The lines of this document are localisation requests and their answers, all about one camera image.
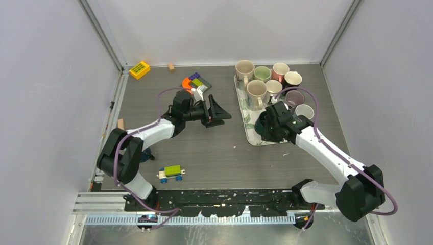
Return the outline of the light blue mug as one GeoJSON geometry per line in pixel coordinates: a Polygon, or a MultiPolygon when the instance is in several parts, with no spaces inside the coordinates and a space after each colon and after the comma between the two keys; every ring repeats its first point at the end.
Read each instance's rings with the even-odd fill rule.
{"type": "Polygon", "coordinates": [[[307,104],[301,104],[295,108],[295,115],[297,117],[304,116],[305,118],[311,120],[315,116],[315,111],[311,106],[307,104]]]}

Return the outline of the mauve mug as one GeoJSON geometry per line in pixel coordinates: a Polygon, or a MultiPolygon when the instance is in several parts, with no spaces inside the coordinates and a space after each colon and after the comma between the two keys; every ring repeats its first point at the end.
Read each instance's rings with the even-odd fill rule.
{"type": "Polygon", "coordinates": [[[288,91],[285,95],[285,99],[291,109],[296,108],[298,105],[303,104],[305,101],[304,95],[297,90],[288,91]]]}

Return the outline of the white mug black handle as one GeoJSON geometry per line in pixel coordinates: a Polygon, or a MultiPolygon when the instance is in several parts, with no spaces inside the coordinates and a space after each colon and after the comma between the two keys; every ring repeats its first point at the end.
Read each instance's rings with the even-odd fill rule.
{"type": "Polygon", "coordinates": [[[269,105],[277,102],[280,98],[279,93],[283,89],[282,84],[277,80],[268,80],[266,83],[266,94],[264,102],[269,105]]]}

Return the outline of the beige seahorse mug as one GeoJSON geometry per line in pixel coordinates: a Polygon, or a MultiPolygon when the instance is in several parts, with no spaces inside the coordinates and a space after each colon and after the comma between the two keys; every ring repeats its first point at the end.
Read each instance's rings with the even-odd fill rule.
{"type": "Polygon", "coordinates": [[[267,87],[263,81],[250,81],[247,84],[246,93],[251,110],[258,111],[264,108],[264,98],[267,93],[267,87]]]}

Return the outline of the black faceted mug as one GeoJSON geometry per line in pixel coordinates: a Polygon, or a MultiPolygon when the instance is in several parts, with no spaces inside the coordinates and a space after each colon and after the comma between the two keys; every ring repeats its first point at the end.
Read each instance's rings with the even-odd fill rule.
{"type": "Polygon", "coordinates": [[[302,76],[296,71],[289,71],[284,75],[283,88],[297,87],[302,82],[302,76]]]}

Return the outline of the light green mug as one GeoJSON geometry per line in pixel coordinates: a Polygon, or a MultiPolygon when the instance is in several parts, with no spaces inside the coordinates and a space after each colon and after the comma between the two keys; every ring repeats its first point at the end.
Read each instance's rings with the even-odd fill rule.
{"type": "Polygon", "coordinates": [[[271,79],[272,72],[269,68],[265,66],[256,67],[253,71],[254,80],[260,80],[267,82],[271,79]]]}

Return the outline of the pink mug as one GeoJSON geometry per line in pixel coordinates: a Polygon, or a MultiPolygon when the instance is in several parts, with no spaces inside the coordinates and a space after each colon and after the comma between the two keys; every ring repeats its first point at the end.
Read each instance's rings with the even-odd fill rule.
{"type": "Polygon", "coordinates": [[[284,76],[290,71],[290,67],[285,63],[275,63],[272,67],[271,79],[280,83],[284,81],[284,76]]]}

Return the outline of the beige floral mug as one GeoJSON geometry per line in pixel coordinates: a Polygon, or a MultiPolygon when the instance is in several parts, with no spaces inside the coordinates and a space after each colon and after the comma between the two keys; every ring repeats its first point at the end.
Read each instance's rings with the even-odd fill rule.
{"type": "Polygon", "coordinates": [[[236,66],[236,84],[241,90],[245,90],[247,84],[253,78],[255,65],[250,60],[241,60],[236,66]]]}

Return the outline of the dark teal mug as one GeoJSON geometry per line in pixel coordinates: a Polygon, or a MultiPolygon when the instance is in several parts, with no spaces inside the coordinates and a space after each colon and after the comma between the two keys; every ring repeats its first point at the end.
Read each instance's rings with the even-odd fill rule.
{"type": "Polygon", "coordinates": [[[254,130],[260,136],[263,136],[265,132],[267,126],[267,118],[268,118],[268,113],[266,111],[261,112],[254,124],[254,130]]]}

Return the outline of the dark blue mug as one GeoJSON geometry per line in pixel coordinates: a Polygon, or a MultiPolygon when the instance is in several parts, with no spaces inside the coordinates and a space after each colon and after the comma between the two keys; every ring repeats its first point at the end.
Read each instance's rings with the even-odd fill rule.
{"type": "Polygon", "coordinates": [[[140,163],[146,162],[148,160],[155,160],[155,156],[152,154],[152,151],[150,148],[146,148],[142,151],[141,157],[140,157],[140,163]]]}

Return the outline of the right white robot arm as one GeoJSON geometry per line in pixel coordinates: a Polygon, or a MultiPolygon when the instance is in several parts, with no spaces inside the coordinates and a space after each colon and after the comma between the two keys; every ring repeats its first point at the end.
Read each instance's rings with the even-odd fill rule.
{"type": "Polygon", "coordinates": [[[311,203],[323,204],[356,222],[385,202],[379,167],[365,166],[350,158],[327,140],[311,120],[303,115],[293,116],[284,102],[265,108],[262,139],[274,143],[287,141],[305,150],[336,179],[336,185],[305,179],[293,186],[291,200],[297,209],[305,209],[311,203]]]}

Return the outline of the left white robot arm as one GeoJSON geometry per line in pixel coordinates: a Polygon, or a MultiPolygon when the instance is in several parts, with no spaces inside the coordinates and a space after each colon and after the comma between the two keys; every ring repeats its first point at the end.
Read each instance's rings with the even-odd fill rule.
{"type": "Polygon", "coordinates": [[[198,91],[176,92],[166,113],[156,121],[132,130],[113,129],[96,161],[96,166],[117,184],[137,197],[144,211],[156,207],[156,188],[139,173],[142,153],[152,145],[177,136],[188,121],[200,121],[207,128],[220,126],[232,116],[215,101],[205,100],[198,91]]]}

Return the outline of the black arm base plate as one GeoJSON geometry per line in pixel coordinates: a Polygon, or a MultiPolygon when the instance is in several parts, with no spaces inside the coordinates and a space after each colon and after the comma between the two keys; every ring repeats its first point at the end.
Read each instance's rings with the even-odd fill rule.
{"type": "Polygon", "coordinates": [[[163,211],[163,216],[178,209],[176,216],[182,217],[238,217],[246,210],[252,217],[278,217],[288,211],[313,209],[290,189],[160,189],[145,204],[163,211]]]}

